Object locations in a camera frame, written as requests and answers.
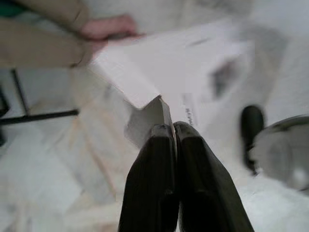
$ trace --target sleeve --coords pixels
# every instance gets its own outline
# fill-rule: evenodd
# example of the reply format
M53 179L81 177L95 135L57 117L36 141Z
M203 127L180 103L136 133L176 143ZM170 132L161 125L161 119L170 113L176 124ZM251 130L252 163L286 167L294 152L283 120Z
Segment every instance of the sleeve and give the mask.
M89 10L81 0L14 0L64 26L78 31L89 18Z
M91 57L87 42L0 18L0 68L72 67Z

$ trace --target beige sleeve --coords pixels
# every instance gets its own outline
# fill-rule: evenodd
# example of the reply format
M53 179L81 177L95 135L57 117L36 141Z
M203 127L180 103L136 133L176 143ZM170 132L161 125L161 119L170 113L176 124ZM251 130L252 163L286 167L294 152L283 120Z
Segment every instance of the beige sleeve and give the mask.
M91 56L84 41L0 18L0 68L72 67Z
M88 20L88 8L81 0L14 0L65 28L78 31Z

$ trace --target white paper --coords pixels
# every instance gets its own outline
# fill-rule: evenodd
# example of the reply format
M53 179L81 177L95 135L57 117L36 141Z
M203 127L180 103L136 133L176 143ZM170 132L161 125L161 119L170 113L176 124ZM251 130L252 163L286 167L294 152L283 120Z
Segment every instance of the white paper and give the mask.
M224 97L216 99L213 74L233 61L238 68L236 80L244 79L252 64L251 52L250 43L231 42L222 28L206 24L111 46L93 61L92 70L104 75L136 108L161 96L173 122L185 121L198 129L235 91L231 83Z

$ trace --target hand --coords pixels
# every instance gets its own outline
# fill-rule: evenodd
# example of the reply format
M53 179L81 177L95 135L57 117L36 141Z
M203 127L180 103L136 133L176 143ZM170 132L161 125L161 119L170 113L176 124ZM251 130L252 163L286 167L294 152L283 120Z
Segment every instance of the hand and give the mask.
M106 47L108 44L107 41L91 41L90 42L90 46L91 46L91 49L92 49L92 57L95 56L95 54L102 50L104 47Z
M125 14L89 20L80 30L80 34L89 40L105 40L117 34L136 36L137 27L133 18Z

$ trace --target black metal rod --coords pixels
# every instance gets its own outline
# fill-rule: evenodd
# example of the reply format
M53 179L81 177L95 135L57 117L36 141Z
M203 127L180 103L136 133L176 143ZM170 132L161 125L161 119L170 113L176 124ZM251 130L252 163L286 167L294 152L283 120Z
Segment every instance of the black metal rod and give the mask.
M0 147L2 147L4 144L5 144L5 137L3 131L0 128Z
M2 105L2 108L0 109L0 117L2 117L3 115L5 115L10 107L9 107L9 104L2 92L2 86L0 85L0 101L1 101L1 105Z
M79 111L75 109L75 110L69 110L69 111L58 112L58 113L50 113L50 114L42 114L42 115L31 115L31 116L25 115L22 117L3 118L3 119L0 119L0 125L32 122L32 121L39 121L39 120L45 120L45 119L52 119L56 117L76 116L78 114L79 114Z
M24 93L23 93L23 91L21 89L19 80L18 80L17 71L16 71L16 69L13 69L11 72L12 72L12 75L13 75L13 79L14 79L15 85L17 87L19 98L20 98L21 103L22 103L23 108L24 108L25 115L29 115L28 107L27 107L27 104L26 104L26 99L25 99Z

